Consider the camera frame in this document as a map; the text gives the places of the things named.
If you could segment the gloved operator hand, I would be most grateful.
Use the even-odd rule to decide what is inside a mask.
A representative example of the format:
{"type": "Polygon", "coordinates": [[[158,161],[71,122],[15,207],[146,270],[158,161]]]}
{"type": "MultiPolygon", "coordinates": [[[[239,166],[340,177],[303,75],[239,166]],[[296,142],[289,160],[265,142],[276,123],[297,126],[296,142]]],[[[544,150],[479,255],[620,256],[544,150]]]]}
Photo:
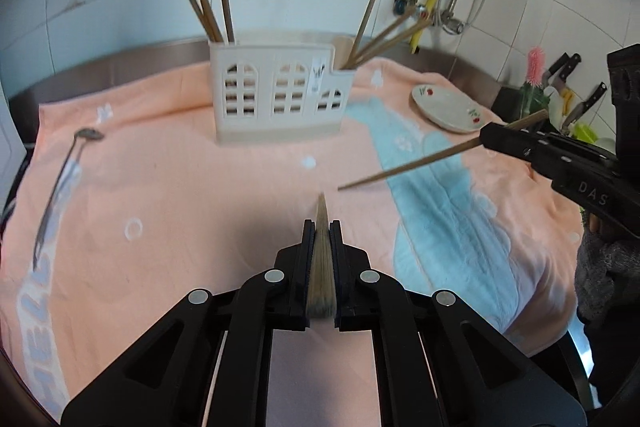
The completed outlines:
{"type": "Polygon", "coordinates": [[[575,291],[578,315],[602,322],[608,314],[639,301],[639,239],[594,213],[582,213],[575,291]]]}

